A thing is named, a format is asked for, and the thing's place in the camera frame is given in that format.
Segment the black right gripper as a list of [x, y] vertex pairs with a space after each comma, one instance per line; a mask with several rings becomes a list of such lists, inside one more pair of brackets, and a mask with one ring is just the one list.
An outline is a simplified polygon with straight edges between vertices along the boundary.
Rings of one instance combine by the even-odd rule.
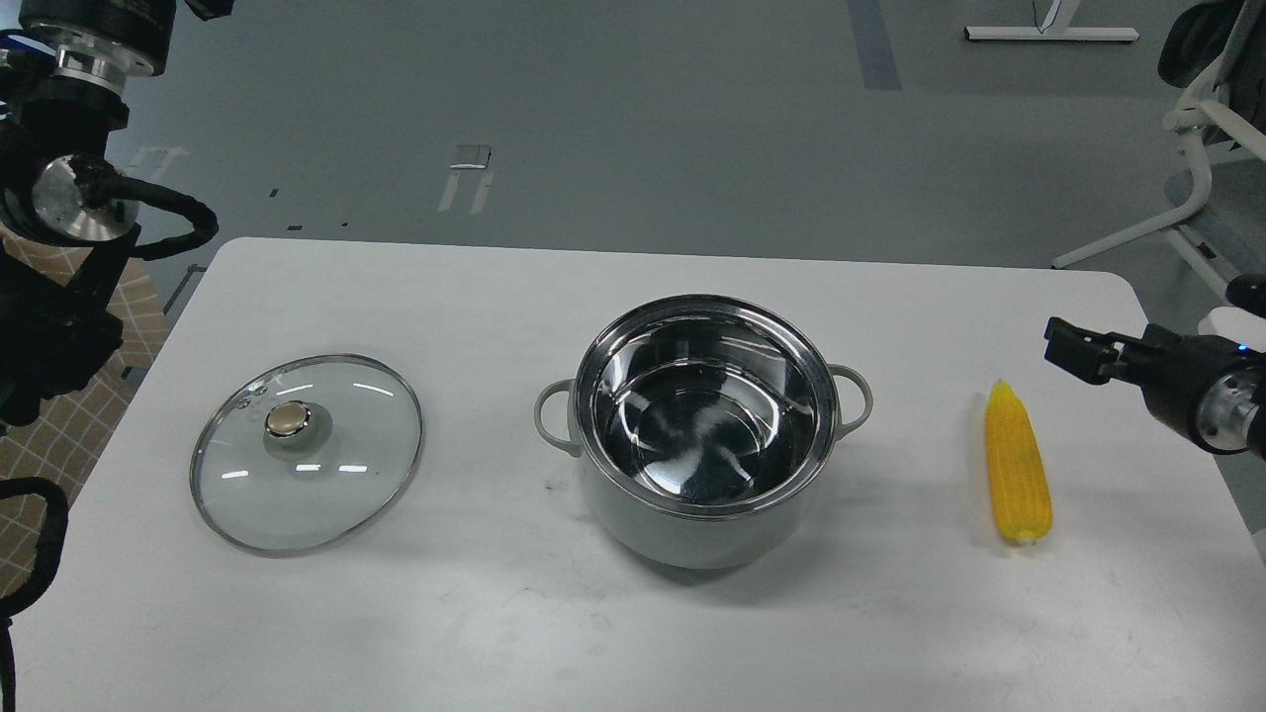
[[1144, 408], [1189, 441], [1258, 441], [1262, 353], [1220, 336], [1184, 336], [1150, 324], [1138, 345], [1053, 315], [1044, 326], [1044, 361], [1081, 383], [1139, 386]]

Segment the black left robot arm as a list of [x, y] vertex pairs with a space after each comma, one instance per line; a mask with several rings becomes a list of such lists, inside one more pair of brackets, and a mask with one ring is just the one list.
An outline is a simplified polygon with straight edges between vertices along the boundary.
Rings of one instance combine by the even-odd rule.
[[216, 213], [108, 161], [130, 120], [132, 77], [165, 72], [173, 1], [23, 1], [3, 30], [3, 226], [87, 255], [67, 284], [3, 256], [3, 424], [30, 424], [44, 402], [82, 391], [122, 347], [108, 310], [130, 260], [204, 246]]

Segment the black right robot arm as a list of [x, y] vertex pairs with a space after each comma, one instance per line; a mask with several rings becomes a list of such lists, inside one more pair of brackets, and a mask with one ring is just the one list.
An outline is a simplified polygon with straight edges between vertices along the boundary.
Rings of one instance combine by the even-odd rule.
[[1081, 383], [1139, 388], [1144, 409], [1213, 455], [1263, 456], [1263, 352], [1213, 334], [1156, 323], [1143, 334], [1094, 332], [1053, 315], [1043, 357]]

